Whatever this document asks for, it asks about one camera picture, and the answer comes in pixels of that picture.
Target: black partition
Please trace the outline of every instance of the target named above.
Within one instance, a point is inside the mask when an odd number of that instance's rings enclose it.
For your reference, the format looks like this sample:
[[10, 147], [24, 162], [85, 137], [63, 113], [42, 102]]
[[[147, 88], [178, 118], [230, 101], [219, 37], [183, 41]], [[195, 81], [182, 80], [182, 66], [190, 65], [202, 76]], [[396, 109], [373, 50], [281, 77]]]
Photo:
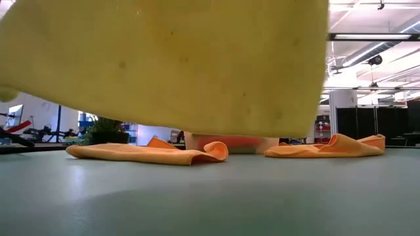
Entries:
[[338, 133], [354, 139], [375, 134], [387, 137], [387, 145], [410, 132], [406, 108], [337, 108]]

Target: white wall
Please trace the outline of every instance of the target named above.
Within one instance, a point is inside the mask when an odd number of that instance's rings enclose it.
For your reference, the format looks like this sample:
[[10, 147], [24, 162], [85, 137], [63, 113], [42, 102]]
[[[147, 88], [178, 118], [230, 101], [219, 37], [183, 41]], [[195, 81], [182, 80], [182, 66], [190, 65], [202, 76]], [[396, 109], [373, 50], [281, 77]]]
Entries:
[[145, 146], [153, 138], [157, 136], [163, 141], [169, 141], [173, 128], [166, 127], [150, 127], [146, 125], [138, 125], [137, 127], [137, 145]]
[[[10, 107], [23, 104], [22, 122], [31, 121], [36, 129], [42, 129], [44, 125], [51, 125], [52, 130], [57, 128], [58, 104], [44, 99], [21, 93], [15, 100], [7, 103], [0, 102], [0, 113], [7, 113]], [[62, 106], [60, 130], [67, 131], [69, 128], [77, 129], [77, 110]], [[6, 117], [0, 116], [0, 125], [6, 123]]]

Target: orange towel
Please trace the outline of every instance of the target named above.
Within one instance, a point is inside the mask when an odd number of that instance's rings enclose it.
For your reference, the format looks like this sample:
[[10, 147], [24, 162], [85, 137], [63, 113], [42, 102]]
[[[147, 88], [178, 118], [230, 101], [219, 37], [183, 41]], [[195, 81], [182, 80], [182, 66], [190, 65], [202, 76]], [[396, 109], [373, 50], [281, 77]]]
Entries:
[[205, 152], [179, 150], [176, 147], [152, 138], [147, 147], [129, 144], [98, 144], [92, 146], [70, 146], [66, 151], [76, 158], [93, 158], [110, 161], [139, 161], [169, 165], [191, 165], [197, 162], [218, 163], [228, 157], [228, 149], [222, 142], [212, 142], [204, 147]]
[[342, 134], [334, 134], [328, 144], [287, 145], [269, 148], [266, 157], [284, 158], [326, 158], [326, 157], [367, 157], [385, 152], [385, 137], [375, 135], [354, 140]]

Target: table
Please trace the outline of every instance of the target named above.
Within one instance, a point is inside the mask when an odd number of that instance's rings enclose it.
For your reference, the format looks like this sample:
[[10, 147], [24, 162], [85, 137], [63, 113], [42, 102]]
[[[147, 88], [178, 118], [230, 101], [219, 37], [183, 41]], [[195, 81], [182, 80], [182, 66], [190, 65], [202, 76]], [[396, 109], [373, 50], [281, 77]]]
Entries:
[[178, 167], [0, 155], [9, 235], [420, 235], [420, 150]]

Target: yellow cloth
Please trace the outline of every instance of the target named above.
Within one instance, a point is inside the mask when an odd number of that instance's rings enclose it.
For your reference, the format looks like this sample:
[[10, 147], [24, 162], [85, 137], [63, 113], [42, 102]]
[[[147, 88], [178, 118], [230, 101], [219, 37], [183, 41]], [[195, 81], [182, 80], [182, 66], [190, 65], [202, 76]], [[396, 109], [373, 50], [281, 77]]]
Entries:
[[327, 6], [19, 0], [0, 22], [0, 87], [198, 134], [304, 136], [324, 81]]
[[93, 158], [109, 161], [138, 161], [169, 165], [191, 165], [197, 162], [218, 163], [228, 157], [228, 148], [221, 142], [212, 142], [204, 147], [205, 152], [179, 150], [171, 144], [152, 138], [147, 147], [129, 144], [98, 144], [70, 146], [66, 151], [76, 158]]
[[375, 135], [354, 140], [342, 134], [334, 134], [327, 145], [287, 145], [269, 148], [266, 157], [324, 158], [324, 157], [368, 157], [385, 152], [385, 137]]

